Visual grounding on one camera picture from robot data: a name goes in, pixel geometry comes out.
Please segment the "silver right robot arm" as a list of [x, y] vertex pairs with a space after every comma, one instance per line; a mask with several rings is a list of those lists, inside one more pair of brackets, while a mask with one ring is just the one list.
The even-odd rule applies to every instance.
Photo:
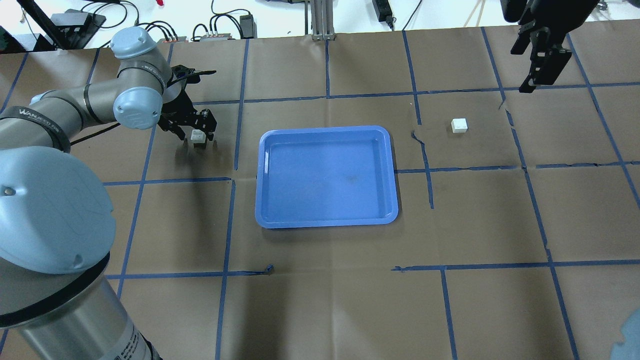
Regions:
[[510, 49], [523, 55], [531, 47], [530, 68], [519, 92], [530, 94], [541, 85], [553, 85], [573, 52], [563, 47], [569, 32], [579, 28], [598, 5], [597, 0], [502, 0], [503, 18], [519, 25]]

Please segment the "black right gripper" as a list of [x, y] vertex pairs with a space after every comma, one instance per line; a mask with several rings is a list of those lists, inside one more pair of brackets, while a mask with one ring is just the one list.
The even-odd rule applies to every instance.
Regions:
[[572, 59], [572, 51], [553, 36], [551, 28], [535, 22], [522, 25], [518, 38], [510, 49], [511, 55], [523, 55], [531, 47], [528, 75], [519, 86], [519, 93], [531, 94], [538, 85], [554, 85]]

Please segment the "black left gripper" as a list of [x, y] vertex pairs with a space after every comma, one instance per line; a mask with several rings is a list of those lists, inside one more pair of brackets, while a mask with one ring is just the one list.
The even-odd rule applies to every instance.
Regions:
[[209, 76], [217, 73], [212, 70], [197, 70], [182, 64], [171, 67], [172, 76], [167, 82], [166, 91], [163, 94], [163, 105], [158, 127], [163, 132], [174, 133], [181, 141], [186, 139], [183, 126], [201, 130], [206, 133], [206, 141], [214, 140], [217, 120], [210, 109], [198, 111], [194, 107], [189, 95], [186, 93], [188, 85], [199, 84], [201, 76]]

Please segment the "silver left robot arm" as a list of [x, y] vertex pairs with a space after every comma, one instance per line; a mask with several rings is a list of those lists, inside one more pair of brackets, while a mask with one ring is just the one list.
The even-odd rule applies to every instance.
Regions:
[[170, 66], [139, 27], [110, 48], [114, 79], [34, 96], [1, 113], [1, 328], [16, 328], [44, 360], [158, 360], [110, 286], [114, 207], [98, 176], [71, 155], [80, 131], [116, 123], [184, 126], [212, 141], [217, 121], [185, 89], [213, 70]]

